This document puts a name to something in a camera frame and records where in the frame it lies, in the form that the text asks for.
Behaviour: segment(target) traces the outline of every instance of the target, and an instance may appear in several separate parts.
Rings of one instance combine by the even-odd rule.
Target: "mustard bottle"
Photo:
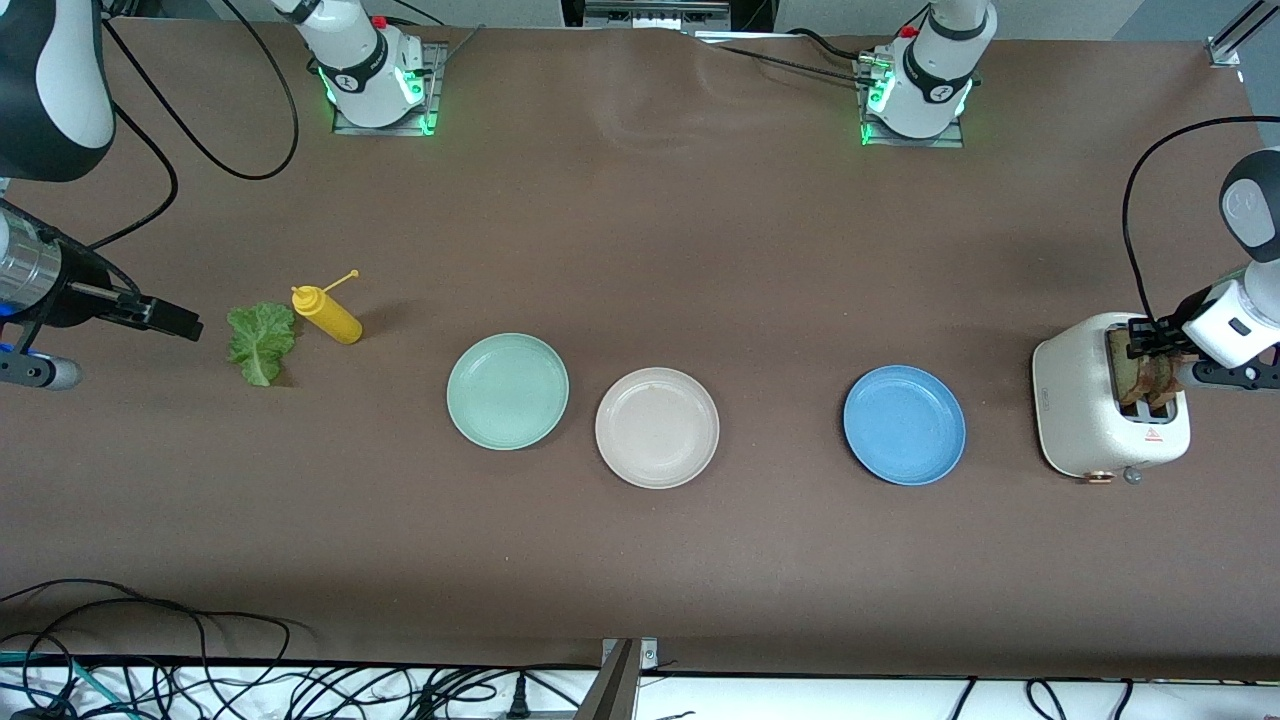
[[[338,305],[338,301],[333,297],[329,297],[329,291],[351,278],[358,277],[360,272],[352,270],[325,288],[310,284],[291,288],[293,291],[293,309],[298,315],[311,320],[317,328],[329,333],[329,337],[343,345],[351,345],[360,340],[360,334],[365,332],[365,328],[346,307]]]

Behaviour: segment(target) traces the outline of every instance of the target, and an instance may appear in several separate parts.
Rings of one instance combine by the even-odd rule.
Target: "green lettuce leaf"
[[[227,314],[232,342],[227,360],[251,386],[268,387],[280,374],[280,357],[293,350],[293,310],[279,302],[233,307]]]

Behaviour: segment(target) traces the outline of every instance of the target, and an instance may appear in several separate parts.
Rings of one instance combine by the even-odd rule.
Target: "yellow bottle cap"
[[[320,309],[325,301],[325,293],[319,287],[305,284],[293,290],[293,309],[300,315],[310,315]]]

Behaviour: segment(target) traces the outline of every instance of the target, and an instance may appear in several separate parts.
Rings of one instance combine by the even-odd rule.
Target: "brown tabletop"
[[[283,155],[287,109],[243,28],[118,26],[216,154],[252,172]],[[335,137],[296,32],[262,32],[302,143],[261,183],[204,160],[106,44],[116,100],[182,178],[109,256],[209,327],[196,345],[41,334],[87,379],[0,387],[3,589],[92,575],[285,615],[315,628],[297,657],[581,662],[644,634],[681,669],[1280,673],[1276,398],[1193,395],[1190,451],[1139,487],[1052,473],[1032,414],[1034,346],[1137,309],[1133,161],[1248,109],[1197,45],[996,42],[968,147],[928,151],[860,146],[838,81],[666,31],[485,29],[448,68],[435,137]],[[801,40],[750,46],[838,69]],[[1148,165],[1133,227],[1160,309],[1245,260],[1215,201],[1258,146],[1216,128]],[[10,199],[88,241],[165,187],[122,126],[84,179]],[[248,387],[227,310],[351,268],[339,297],[366,337],[301,325],[280,387]],[[444,406],[454,360],[499,332],[549,342],[572,383],[526,451],[471,445]],[[895,363],[964,407],[964,459],[929,487],[876,479],[840,430],[850,384]],[[595,450],[600,397],[650,365],[719,407],[716,459],[673,491]],[[82,597],[5,609],[0,629]],[[79,650],[195,652],[154,614],[79,626]],[[234,634],[215,650],[274,647]]]

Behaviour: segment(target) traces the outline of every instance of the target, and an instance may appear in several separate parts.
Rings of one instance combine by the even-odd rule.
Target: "white floor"
[[[284,720],[288,717],[291,693],[300,691],[306,700],[316,697],[316,702],[306,710],[307,717],[324,715],[334,708],[342,698],[338,694],[323,693],[311,684],[311,689],[301,692],[308,684],[285,673],[306,673],[308,669],[292,667],[275,670],[268,682],[247,692],[234,703],[234,707],[247,720]],[[312,669],[312,676],[323,669]],[[385,670],[367,669],[342,683],[346,692],[352,692]],[[141,696],[150,692],[151,671],[136,667],[131,670],[136,688]],[[183,684],[205,680],[205,670],[187,667],[179,680]],[[429,670],[410,671],[412,687],[406,678],[397,674],[379,683],[361,698],[390,698],[421,688]],[[120,697],[128,697],[123,682],[123,670],[105,667],[93,670],[93,678],[109,691]],[[252,667],[214,667],[211,674],[219,679],[252,680],[261,669]],[[540,679],[556,685],[575,698],[586,694],[594,673],[590,671],[536,671]],[[56,692],[67,679],[65,667],[40,667],[31,671],[31,687]],[[0,667],[0,683],[20,684],[20,670],[13,666]],[[497,696],[486,702],[452,703],[449,717],[503,717],[511,706],[515,676],[507,675],[493,682]],[[956,698],[964,688],[964,680],[893,680],[893,679],[768,679],[768,678],[645,678],[641,680],[636,719],[659,720],[692,711],[691,720],[739,720],[750,717],[867,717],[876,720],[946,720],[950,717]],[[1070,720],[1110,720],[1121,696],[1123,685],[1115,682],[1068,682],[1055,680],[1055,692],[1061,700],[1066,717]],[[223,685],[224,697],[234,694],[239,688]],[[476,691],[475,694],[488,694]],[[216,712],[221,707],[209,685],[192,689],[191,696],[202,706],[197,711],[189,703],[178,702],[173,710],[175,720],[234,720],[229,712]],[[534,711],[571,710],[562,700],[529,683],[529,705]],[[1041,694],[1041,703],[1053,714],[1047,696]],[[77,710],[100,707],[106,703],[102,696],[84,683],[78,683],[72,697]],[[0,689],[0,717],[29,707],[22,692]],[[154,705],[142,705],[142,710],[154,712]],[[367,720],[398,720],[407,707],[407,701],[365,708]],[[1138,683],[1133,698],[1125,710],[1124,720],[1262,720],[1268,714],[1280,715],[1280,687],[1245,687],[1238,684],[1207,684],[1181,682]],[[124,719],[123,714],[110,715]],[[1010,719],[1037,720],[1039,715],[1028,705],[1020,680],[979,680],[965,705],[965,719]],[[364,720],[360,710],[348,707],[332,720]]]

